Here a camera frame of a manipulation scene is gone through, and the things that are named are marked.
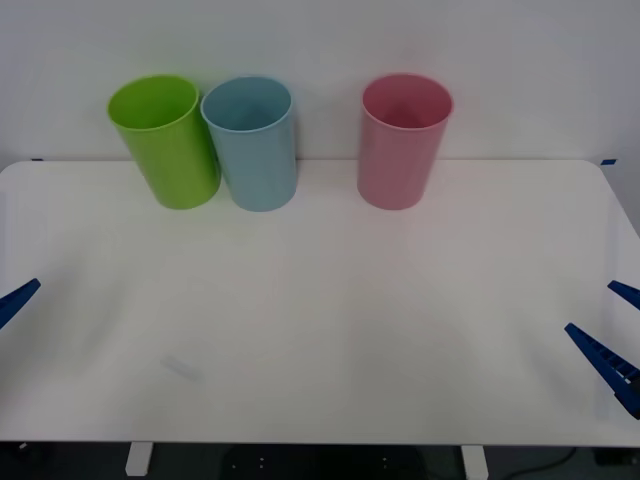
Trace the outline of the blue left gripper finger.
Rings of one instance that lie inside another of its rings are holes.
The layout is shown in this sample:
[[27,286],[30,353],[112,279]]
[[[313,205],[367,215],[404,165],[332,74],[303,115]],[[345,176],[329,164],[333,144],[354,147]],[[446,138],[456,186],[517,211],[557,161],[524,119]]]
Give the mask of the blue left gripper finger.
[[9,323],[12,318],[26,305],[40,288],[41,283],[34,278],[16,290],[5,295],[0,300],[0,328]]

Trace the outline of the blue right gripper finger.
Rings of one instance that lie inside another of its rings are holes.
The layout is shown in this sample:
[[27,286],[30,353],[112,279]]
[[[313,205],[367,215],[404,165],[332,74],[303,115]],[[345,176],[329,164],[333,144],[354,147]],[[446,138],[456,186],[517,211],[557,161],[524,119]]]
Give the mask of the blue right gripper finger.
[[639,369],[573,323],[567,324],[564,330],[613,391],[618,402],[632,417],[638,419]]
[[607,288],[612,292],[616,293],[618,296],[623,298],[625,301],[634,306],[637,310],[640,309],[640,290],[621,283],[619,281],[611,281]]

